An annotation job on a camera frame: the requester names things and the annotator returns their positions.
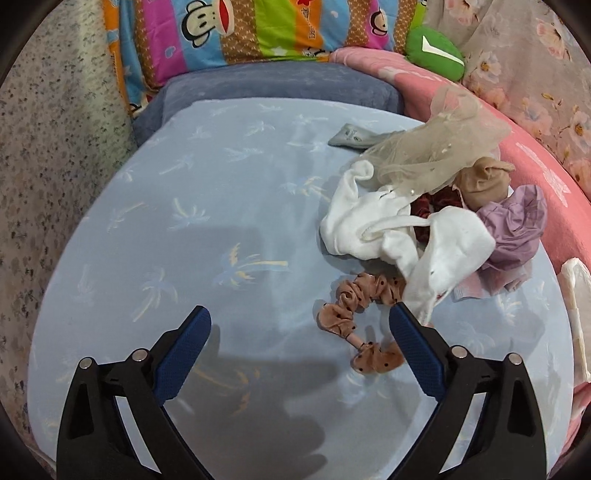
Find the clothing pile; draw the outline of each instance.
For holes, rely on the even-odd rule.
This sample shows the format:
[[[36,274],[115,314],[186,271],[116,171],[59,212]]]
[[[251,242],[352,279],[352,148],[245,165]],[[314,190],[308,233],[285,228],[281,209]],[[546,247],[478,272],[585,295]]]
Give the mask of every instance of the clothing pile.
[[[320,225],[329,253],[396,265],[402,301],[422,325],[454,289],[456,297],[484,297],[517,288],[531,275],[547,221],[537,186],[508,197],[515,167],[498,158],[506,123],[451,85],[437,92],[431,113],[391,134],[347,124],[329,141],[364,152]]]

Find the green cushion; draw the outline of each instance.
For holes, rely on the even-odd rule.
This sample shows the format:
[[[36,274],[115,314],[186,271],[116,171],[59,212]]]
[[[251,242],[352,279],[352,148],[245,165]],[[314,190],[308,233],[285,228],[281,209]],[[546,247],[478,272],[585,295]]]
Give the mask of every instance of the green cushion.
[[[464,75],[464,56],[443,34],[428,27],[413,28],[407,36],[408,61],[452,82]]]

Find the floral fabric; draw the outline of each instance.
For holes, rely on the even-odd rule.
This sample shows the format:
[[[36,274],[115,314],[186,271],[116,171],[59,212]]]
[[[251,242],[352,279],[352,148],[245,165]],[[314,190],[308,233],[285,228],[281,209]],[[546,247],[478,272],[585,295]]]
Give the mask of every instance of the floral fabric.
[[[425,24],[466,56],[462,80],[558,160],[591,199],[591,66],[541,0],[429,0]]]
[[[134,149],[101,2],[64,0],[0,86],[0,402],[29,447],[27,367],[47,283]]]

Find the pink blanket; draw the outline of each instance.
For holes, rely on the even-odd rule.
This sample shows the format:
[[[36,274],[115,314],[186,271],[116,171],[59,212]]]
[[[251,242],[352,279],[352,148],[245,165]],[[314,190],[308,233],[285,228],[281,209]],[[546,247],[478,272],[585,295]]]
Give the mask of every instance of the pink blanket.
[[[437,88],[449,80],[417,67],[397,53],[346,47],[336,50],[330,61],[380,78],[394,85],[404,97],[405,114],[426,121]],[[517,167],[511,174],[513,188],[536,184],[548,202],[548,227],[542,237],[552,265],[578,257],[591,265],[591,204],[556,159],[525,130],[481,100],[483,105],[511,125],[512,133],[501,143],[501,156]]]

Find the beige sheer fabric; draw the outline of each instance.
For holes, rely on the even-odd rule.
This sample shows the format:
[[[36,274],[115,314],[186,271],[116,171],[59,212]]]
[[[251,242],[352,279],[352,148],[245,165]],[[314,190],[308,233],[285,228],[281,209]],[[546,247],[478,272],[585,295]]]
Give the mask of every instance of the beige sheer fabric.
[[[466,57],[462,83],[546,147],[591,198],[591,65],[540,0],[428,0]]]
[[[510,127],[464,89],[441,87],[431,118],[419,127],[390,135],[361,158],[375,167],[378,181],[404,196],[435,193],[456,174],[497,149]]]

